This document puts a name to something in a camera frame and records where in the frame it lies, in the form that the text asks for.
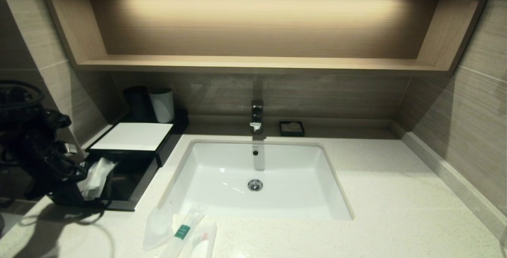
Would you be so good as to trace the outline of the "long clear packet green print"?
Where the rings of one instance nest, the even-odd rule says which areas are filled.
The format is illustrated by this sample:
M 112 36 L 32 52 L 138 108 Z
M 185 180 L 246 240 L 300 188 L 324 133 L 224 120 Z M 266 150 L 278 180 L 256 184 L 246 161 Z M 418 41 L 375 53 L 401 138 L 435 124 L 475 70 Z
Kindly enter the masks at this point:
M 117 164 L 118 162 L 104 157 L 92 164 L 85 180 L 77 184 L 84 201 L 91 201 L 101 196 L 107 177 Z

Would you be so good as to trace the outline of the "black drawer of box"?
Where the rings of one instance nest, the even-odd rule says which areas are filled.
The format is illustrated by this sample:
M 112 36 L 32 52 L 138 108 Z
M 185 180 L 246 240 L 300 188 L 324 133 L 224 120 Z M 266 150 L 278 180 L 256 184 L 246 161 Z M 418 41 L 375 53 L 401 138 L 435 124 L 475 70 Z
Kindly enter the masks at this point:
M 152 151 L 116 150 L 91 153 L 86 166 L 100 157 L 110 159 L 116 166 L 109 172 L 98 198 L 85 200 L 78 194 L 78 186 L 50 194 L 56 205 L 133 212 L 143 193 L 159 169 L 157 155 Z

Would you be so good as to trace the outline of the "crumpled clear plastic packet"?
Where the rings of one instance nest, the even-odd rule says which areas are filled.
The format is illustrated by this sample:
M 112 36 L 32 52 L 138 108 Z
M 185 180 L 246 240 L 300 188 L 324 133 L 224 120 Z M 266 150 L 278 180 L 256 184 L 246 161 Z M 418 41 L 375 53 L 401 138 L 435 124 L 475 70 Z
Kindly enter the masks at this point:
M 174 235 L 172 204 L 154 207 L 147 217 L 143 237 L 143 250 L 153 250 L 166 244 Z

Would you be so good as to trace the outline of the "black cup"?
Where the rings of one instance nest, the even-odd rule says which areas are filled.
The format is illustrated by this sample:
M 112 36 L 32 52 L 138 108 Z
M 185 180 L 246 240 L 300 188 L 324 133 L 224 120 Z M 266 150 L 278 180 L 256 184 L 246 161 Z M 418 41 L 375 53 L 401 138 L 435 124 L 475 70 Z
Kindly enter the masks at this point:
M 154 111 L 146 86 L 132 86 L 122 92 L 133 120 L 137 122 L 154 121 Z

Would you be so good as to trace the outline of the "toothbrush packet dark green band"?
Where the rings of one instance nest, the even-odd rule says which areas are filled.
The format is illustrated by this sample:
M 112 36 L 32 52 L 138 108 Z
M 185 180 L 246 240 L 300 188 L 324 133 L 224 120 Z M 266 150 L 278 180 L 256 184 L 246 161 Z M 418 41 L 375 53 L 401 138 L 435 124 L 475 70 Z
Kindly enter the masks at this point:
M 193 229 L 204 218 L 204 209 L 195 208 L 185 217 L 176 233 L 169 240 L 167 246 L 158 258 L 179 258 L 181 251 Z

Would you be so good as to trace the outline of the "white cup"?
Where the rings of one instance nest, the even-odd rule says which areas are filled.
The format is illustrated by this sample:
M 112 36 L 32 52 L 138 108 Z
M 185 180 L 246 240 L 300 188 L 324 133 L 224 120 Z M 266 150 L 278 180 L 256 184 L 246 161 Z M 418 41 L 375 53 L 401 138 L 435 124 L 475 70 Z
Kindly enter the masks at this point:
M 174 120 L 174 101 L 171 88 L 157 88 L 149 91 L 150 100 L 157 121 L 167 124 Z

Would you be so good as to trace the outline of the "flat packet with cotton swabs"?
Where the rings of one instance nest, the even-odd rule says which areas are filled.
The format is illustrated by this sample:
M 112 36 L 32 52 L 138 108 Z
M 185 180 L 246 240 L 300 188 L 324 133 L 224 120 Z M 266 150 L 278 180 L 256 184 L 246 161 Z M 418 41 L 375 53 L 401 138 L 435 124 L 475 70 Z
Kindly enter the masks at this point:
M 204 223 L 194 230 L 189 258 L 212 258 L 217 229 L 217 223 L 212 222 Z

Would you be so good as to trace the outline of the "white ceramic sink basin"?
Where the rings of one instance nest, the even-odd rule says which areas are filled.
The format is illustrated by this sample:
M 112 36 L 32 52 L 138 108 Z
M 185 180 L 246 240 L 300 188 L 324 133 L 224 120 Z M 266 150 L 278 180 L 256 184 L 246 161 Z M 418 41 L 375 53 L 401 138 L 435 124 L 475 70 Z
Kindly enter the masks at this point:
M 264 187 L 254 192 L 248 182 Z M 354 216 L 324 149 L 315 144 L 194 141 L 165 202 L 174 214 L 350 221 Z

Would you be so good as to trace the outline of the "chrome faucet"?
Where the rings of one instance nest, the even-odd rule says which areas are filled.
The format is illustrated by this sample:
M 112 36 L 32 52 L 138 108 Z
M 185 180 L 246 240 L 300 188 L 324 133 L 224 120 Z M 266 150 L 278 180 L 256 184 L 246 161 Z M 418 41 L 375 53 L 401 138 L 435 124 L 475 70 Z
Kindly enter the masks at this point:
M 264 102 L 262 100 L 252 100 L 251 121 L 249 123 L 251 132 L 254 135 L 263 133 L 264 121 Z

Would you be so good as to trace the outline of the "black soap dish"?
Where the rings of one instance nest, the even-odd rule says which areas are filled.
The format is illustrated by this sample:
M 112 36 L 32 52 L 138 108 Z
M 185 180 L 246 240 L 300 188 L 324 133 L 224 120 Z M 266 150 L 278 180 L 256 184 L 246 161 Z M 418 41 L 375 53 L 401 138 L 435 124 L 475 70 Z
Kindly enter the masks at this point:
M 290 122 L 292 122 L 292 121 L 280 121 L 279 122 L 280 135 L 282 137 L 304 137 L 305 130 L 304 130 L 303 124 L 300 121 L 295 121 L 301 125 L 301 129 L 300 130 L 290 130 L 290 128 L 288 128 L 288 124 Z

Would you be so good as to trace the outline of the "wooden wall shelf niche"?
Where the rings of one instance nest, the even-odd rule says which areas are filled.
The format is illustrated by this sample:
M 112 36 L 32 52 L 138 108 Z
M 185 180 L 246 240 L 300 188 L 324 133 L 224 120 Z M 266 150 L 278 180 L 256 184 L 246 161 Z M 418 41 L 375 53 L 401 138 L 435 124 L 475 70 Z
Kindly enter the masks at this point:
M 45 0 L 83 71 L 452 74 L 482 0 Z

